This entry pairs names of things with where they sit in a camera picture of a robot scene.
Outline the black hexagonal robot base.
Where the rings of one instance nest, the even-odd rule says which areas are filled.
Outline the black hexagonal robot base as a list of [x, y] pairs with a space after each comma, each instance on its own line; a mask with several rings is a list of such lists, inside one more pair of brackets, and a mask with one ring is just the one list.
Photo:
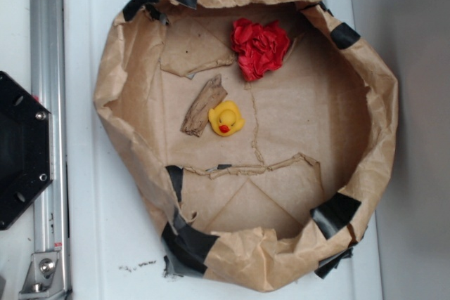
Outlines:
[[1, 229], [9, 229], [52, 182], [51, 113], [1, 72]]

